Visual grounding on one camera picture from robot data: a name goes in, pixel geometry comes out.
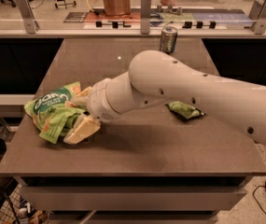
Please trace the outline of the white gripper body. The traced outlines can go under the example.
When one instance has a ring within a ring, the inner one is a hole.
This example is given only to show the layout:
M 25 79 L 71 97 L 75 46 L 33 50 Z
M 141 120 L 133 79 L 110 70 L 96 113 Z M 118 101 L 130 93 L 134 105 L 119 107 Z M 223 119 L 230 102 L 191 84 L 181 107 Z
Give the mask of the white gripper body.
M 110 78 L 105 78 L 91 87 L 88 96 L 87 110 L 101 122 L 110 122 L 119 118 L 117 113 L 107 100 L 107 84 Z

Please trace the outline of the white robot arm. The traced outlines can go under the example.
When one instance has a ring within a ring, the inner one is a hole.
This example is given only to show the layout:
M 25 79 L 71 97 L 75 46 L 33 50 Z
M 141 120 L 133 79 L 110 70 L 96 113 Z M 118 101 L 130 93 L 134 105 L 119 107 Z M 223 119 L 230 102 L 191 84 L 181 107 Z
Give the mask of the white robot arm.
M 78 116 L 64 142 L 76 144 L 103 122 L 171 101 L 194 105 L 266 146 L 266 86 L 209 75 L 156 50 L 137 54 L 127 72 L 75 96 L 72 102 L 89 114 Z

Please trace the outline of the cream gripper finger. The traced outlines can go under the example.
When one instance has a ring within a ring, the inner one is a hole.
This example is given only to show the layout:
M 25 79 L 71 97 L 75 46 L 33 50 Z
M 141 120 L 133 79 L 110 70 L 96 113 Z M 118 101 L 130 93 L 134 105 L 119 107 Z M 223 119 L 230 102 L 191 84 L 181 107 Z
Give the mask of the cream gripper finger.
M 84 89 L 83 91 L 81 91 L 79 94 L 77 94 L 71 99 L 72 103 L 78 106 L 86 106 L 89 100 L 90 92 L 91 92 L 91 87 L 87 87 L 86 89 Z
M 100 127 L 101 123 L 98 119 L 92 115 L 87 116 L 85 114 L 81 114 L 63 141 L 69 145 L 78 144 L 92 134 L 96 133 Z

